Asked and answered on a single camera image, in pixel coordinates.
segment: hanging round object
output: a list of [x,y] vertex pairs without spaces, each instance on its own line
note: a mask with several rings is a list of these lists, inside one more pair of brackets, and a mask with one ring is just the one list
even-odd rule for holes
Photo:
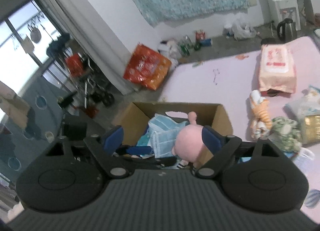
[[31,40],[37,44],[41,40],[41,32],[38,28],[32,28],[30,31]]

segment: window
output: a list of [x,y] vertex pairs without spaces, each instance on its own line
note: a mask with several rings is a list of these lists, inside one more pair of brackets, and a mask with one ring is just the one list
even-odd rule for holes
[[[22,39],[29,37],[34,40],[34,50],[31,55],[25,52],[19,39],[15,37],[17,33]],[[58,28],[54,26],[34,0],[4,19],[0,24],[0,81],[19,93],[39,69],[39,65],[41,66],[35,60],[45,64],[49,59],[46,55],[48,45],[59,36]],[[60,75],[62,73],[59,70],[56,69],[55,74],[58,79],[62,78]],[[54,82],[55,85],[60,84],[49,72],[45,73],[45,78]],[[0,120],[3,116],[4,113],[0,110]]]

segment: pink ball-shaped plush toy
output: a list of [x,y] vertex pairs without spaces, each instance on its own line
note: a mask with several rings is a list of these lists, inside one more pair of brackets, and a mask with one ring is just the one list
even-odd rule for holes
[[203,126],[196,123],[196,118],[195,112],[188,114],[190,125],[181,129],[172,148],[173,155],[178,155],[182,160],[187,162],[196,162],[204,146],[202,141]]

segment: gray floor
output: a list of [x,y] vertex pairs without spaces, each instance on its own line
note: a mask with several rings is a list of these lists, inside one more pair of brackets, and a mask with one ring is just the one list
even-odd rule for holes
[[[298,37],[311,36],[316,42],[317,46],[320,46],[320,39],[317,38],[314,33],[314,26],[301,23],[301,30],[298,31]],[[236,41],[234,38],[227,39],[225,36],[219,36],[212,39],[211,47],[203,47],[197,52],[193,52],[189,57],[184,59],[184,63],[197,62],[197,61],[207,61],[211,59],[218,59],[221,57],[233,56],[241,53],[247,53],[251,51],[256,51],[261,48],[260,42],[262,38],[272,37],[271,35],[271,25],[263,25],[256,28],[259,33],[258,36],[248,39]],[[273,29],[274,37],[276,37],[276,30]],[[106,130],[112,127],[112,120],[118,113],[121,113],[130,102],[152,102],[157,101],[161,92],[162,86],[156,91],[141,89],[139,92],[129,94],[127,96],[122,96],[121,93],[114,87],[110,88],[110,92],[115,97],[115,104],[111,107],[104,107],[102,104],[99,105],[99,113],[95,118],[95,121],[99,123]]]

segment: white plastic bag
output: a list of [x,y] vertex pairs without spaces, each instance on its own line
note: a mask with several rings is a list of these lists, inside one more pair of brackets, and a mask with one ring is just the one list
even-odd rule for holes
[[237,19],[232,25],[232,31],[236,40],[249,39],[257,35],[257,32],[248,22]]

